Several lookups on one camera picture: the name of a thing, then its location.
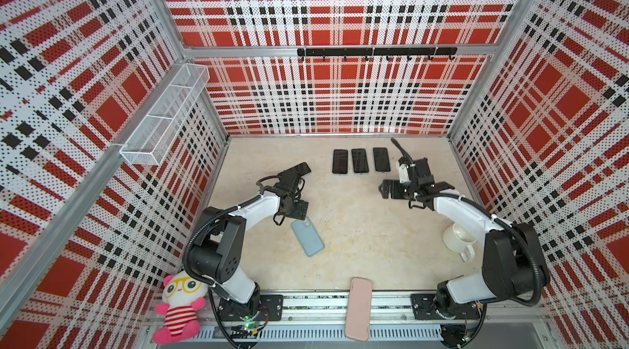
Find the black phone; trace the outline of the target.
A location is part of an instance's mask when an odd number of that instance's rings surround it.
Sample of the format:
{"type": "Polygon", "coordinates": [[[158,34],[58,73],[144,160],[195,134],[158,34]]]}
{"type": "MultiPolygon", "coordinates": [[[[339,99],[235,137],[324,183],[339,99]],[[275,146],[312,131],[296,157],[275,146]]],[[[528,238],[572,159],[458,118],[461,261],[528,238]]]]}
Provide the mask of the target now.
{"type": "Polygon", "coordinates": [[[334,175],[348,174],[349,152],[346,149],[334,149],[332,173],[334,175]]]}
{"type": "Polygon", "coordinates": [[[391,171],[388,149],[386,147],[374,147],[373,160],[376,172],[386,173],[391,171]]]}
{"type": "Polygon", "coordinates": [[[291,173],[294,173],[300,177],[303,177],[305,175],[308,175],[309,173],[311,173],[311,168],[309,167],[309,165],[306,162],[302,162],[298,165],[293,166],[292,168],[290,168],[288,170],[291,173]]]}
{"type": "Polygon", "coordinates": [[[352,167],[355,174],[368,174],[370,172],[367,152],[364,148],[354,148],[352,153],[352,167]]]}

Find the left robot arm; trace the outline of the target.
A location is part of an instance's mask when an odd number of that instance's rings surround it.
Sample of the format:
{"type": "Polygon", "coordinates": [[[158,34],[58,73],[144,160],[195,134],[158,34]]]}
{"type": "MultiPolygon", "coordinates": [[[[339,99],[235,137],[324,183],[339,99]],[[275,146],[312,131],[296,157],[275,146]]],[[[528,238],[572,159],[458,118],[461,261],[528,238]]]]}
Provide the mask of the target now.
{"type": "Polygon", "coordinates": [[[206,208],[183,251],[186,273],[227,301],[249,303],[259,286],[240,268],[246,232],[267,218],[276,226],[286,219],[304,221],[309,203],[302,192],[309,173],[311,168],[302,162],[257,180],[258,193],[245,202],[222,210],[206,208]]]}

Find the light blue case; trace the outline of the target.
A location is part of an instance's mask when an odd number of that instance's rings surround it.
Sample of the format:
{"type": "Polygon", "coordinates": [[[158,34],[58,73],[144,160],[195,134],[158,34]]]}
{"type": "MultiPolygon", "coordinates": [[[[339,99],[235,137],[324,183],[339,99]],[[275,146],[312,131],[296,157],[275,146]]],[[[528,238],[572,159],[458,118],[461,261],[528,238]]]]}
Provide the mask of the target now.
{"type": "Polygon", "coordinates": [[[314,257],[325,249],[324,242],[310,218],[306,217],[304,221],[295,220],[291,227],[307,257],[314,257]]]}

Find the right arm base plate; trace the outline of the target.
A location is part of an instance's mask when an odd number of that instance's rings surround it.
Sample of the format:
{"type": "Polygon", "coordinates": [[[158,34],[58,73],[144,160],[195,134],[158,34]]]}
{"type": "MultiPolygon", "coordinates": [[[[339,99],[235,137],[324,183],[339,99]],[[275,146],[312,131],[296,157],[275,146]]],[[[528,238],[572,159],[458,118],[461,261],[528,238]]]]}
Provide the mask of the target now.
{"type": "Polygon", "coordinates": [[[416,320],[479,320],[481,311],[474,302],[456,303],[440,293],[413,293],[411,308],[416,320]]]}

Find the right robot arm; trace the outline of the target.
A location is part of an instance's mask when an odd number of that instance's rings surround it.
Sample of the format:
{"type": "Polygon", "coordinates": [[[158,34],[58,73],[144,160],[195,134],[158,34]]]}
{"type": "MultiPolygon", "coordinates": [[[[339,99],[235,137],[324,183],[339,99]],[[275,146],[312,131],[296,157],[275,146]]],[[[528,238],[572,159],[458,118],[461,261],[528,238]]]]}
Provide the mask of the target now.
{"type": "Polygon", "coordinates": [[[550,283],[539,236],[526,223],[512,223],[491,214],[447,182],[435,182],[428,160],[399,160],[399,178],[383,180],[382,198],[406,200],[410,209],[429,209],[458,224],[483,246],[481,270],[440,283],[436,306],[441,313],[472,302],[515,301],[536,306],[550,283]]]}

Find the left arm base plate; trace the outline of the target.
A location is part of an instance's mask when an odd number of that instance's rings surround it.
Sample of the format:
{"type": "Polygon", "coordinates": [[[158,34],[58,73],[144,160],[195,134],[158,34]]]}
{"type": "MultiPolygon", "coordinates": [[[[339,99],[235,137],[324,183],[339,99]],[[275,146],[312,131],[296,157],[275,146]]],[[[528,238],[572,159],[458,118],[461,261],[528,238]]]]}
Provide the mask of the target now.
{"type": "Polygon", "coordinates": [[[241,304],[234,300],[221,299],[218,306],[218,315],[222,321],[280,321],[283,314],[282,295],[255,294],[247,304],[241,304]]]}

